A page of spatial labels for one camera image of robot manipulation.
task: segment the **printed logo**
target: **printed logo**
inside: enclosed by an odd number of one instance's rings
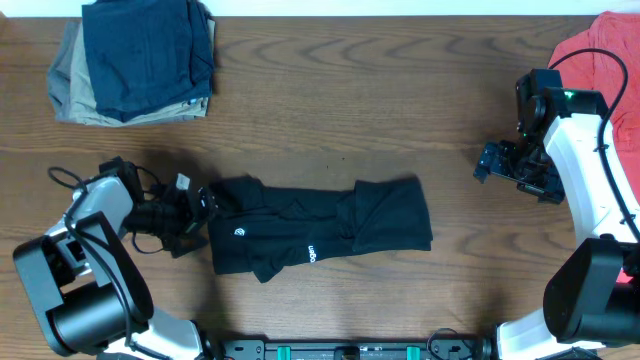
[[[316,262],[316,251],[312,245],[309,246],[309,262]]]

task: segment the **white background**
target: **white background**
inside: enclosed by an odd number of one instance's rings
[[[214,16],[596,15],[640,0],[201,0]],[[93,0],[0,0],[6,16],[81,16]]]

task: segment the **pink fabric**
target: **pink fabric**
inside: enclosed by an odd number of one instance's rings
[[[629,84],[611,123],[620,163],[636,199],[640,199],[640,14],[605,12],[589,30],[556,46],[549,65],[583,48],[600,48],[618,55],[627,65]],[[564,87],[598,90],[611,105],[620,85],[618,64],[602,54],[584,53],[558,65]]]

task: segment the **table surface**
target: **table surface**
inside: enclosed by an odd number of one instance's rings
[[[46,176],[53,165],[89,177],[121,155],[165,181],[251,174],[314,189],[419,176],[431,252],[330,259],[260,284],[216,276],[208,248],[171,260],[137,254],[126,238],[155,305],[223,338],[486,331],[539,308],[575,247],[566,202],[539,205],[513,183],[480,185],[472,173],[485,142],[516,137],[515,81],[593,17],[222,18],[207,118],[124,129],[53,120],[45,73],[67,19],[0,21],[1,359],[55,358],[11,259],[70,203]]]

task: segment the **crumpled black cloth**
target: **crumpled black cloth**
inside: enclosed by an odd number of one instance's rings
[[[210,97],[207,14],[195,0],[98,0],[82,6],[96,111],[126,122]]]
[[[220,214],[209,222],[217,274],[253,272],[262,283],[285,266],[384,250],[431,250],[416,177],[357,181],[353,191],[265,187],[246,176],[211,184]]]

